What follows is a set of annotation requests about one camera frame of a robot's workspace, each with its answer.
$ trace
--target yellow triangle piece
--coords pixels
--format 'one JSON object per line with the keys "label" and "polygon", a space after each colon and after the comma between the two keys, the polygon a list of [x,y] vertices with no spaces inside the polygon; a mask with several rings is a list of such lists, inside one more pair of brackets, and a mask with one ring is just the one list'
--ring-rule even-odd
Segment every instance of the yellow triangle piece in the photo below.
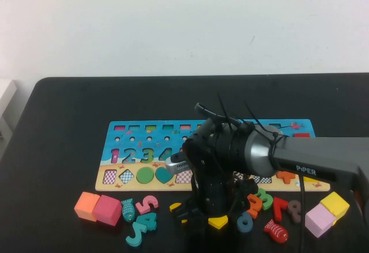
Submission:
{"label": "yellow triangle piece", "polygon": [[171,211],[171,213],[172,213],[172,211],[175,209],[175,208],[177,208],[177,207],[179,207],[181,205],[181,203],[173,203],[171,206],[169,206],[169,210]]}
{"label": "yellow triangle piece", "polygon": [[225,224],[228,223],[228,217],[222,216],[222,217],[211,217],[208,219],[208,223],[217,229],[221,229]]}

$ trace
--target wooden puzzle board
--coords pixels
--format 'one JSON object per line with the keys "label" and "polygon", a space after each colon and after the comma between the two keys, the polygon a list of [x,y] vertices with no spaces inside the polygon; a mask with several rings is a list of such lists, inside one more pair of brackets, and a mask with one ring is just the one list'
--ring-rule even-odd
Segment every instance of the wooden puzzle board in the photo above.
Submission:
{"label": "wooden puzzle board", "polygon": [[[95,189],[97,191],[190,191],[191,171],[182,172],[173,177],[165,175],[165,160],[179,152],[186,138],[191,136],[203,122],[204,120],[111,122]],[[263,125],[274,125],[291,137],[304,133],[315,137],[308,119],[261,119],[260,122]],[[159,175],[158,169],[165,175],[164,178],[159,177],[161,181],[156,176],[156,174]],[[140,178],[143,171],[145,171],[145,178]],[[266,191],[300,191],[297,176],[291,179],[290,184],[284,184],[283,180],[276,176],[258,180],[258,186]],[[310,180],[305,181],[305,189],[306,191],[329,191],[330,185]]]}

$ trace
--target green number 3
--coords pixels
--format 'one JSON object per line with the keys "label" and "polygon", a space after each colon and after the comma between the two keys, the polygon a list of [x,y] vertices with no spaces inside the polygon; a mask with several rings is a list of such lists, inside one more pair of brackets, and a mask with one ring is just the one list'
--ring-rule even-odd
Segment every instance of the green number 3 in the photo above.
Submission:
{"label": "green number 3", "polygon": [[263,210],[268,210],[272,207],[273,197],[270,194],[267,194],[262,188],[259,188],[258,193],[255,194],[255,196],[262,200]]}
{"label": "green number 3", "polygon": [[142,150],[142,152],[144,153],[144,158],[141,159],[141,163],[147,164],[147,163],[151,163],[154,160],[154,150],[151,148],[144,148]]}

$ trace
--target orange block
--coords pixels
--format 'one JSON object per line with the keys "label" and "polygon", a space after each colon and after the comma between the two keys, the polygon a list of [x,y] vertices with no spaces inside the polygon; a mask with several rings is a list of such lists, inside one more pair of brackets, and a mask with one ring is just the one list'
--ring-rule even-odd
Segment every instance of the orange block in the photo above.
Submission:
{"label": "orange block", "polygon": [[91,194],[89,192],[82,192],[77,204],[74,207],[77,215],[85,220],[96,221],[96,217],[93,215],[92,211],[95,208],[100,196],[97,194]]}
{"label": "orange block", "polygon": [[278,171],[276,176],[278,179],[283,179],[283,183],[285,184],[290,184],[291,179],[294,179],[296,177],[294,173],[290,173],[287,171]]}

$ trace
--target red number 7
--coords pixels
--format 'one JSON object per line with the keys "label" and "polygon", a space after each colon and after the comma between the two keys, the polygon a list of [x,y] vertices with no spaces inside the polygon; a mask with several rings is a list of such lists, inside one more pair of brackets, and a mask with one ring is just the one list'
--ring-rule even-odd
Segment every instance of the red number 7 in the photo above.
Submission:
{"label": "red number 7", "polygon": [[274,221],[281,222],[282,221],[282,211],[288,207],[288,202],[286,200],[280,199],[278,197],[274,197],[273,199],[273,214]]}

